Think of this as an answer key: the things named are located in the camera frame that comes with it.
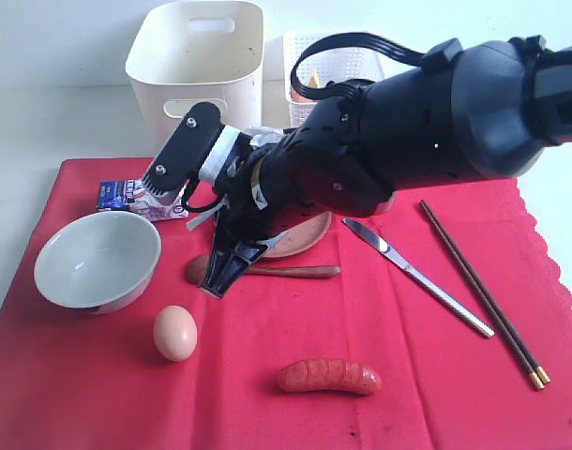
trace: white wall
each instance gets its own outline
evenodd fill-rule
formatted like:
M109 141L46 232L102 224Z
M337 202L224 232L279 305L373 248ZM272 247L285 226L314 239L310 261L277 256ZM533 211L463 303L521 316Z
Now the white wall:
M0 0L0 88L124 84L124 63L145 13L159 0ZM292 28L371 29L419 51L458 37L464 46L544 35L572 44L572 0L259 0L265 78L282 76L279 37Z

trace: gold chopstick tip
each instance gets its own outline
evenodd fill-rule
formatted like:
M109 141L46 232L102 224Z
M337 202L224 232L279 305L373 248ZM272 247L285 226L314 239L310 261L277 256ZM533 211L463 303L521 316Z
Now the gold chopstick tip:
M542 380L542 383L550 383L549 375L547 374L547 372L545 372L545 369L543 369L541 366L538 366L536 368L536 374L538 375L538 378Z
M532 384L534 385L534 387L537 390L545 388L545 385L540 381L540 379L538 378L538 375L536 375L536 372L532 372L530 374L530 380L532 380Z

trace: plate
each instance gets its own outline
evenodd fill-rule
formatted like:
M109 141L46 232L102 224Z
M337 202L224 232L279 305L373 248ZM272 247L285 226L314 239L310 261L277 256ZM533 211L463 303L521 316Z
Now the plate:
M292 227L286 236L265 252L262 259L276 259L301 253L320 242L330 228L332 213L326 212Z

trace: robotic arm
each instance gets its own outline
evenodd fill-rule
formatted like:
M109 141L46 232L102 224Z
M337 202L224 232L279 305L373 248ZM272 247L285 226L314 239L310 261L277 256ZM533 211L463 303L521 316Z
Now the robotic arm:
M380 82L310 88L296 70L307 57L365 47L413 69ZM301 55L294 89L320 100L283 139L255 148L195 105L143 177L162 203L186 185L183 205L214 212L205 291L223 296L284 232L324 211L383 212L397 189L517 176L544 147L572 142L572 48L551 52L541 37L463 50L457 39L427 53L367 33L326 37ZM188 204L204 181L217 198Z

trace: white table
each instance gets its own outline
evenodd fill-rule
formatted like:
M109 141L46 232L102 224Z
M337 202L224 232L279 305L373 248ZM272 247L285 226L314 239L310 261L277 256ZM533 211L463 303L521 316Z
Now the white table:
M282 83L263 97L264 124L287 127ZM0 91L0 306L64 159L157 151L129 86ZM572 144L547 150L519 186L572 292Z

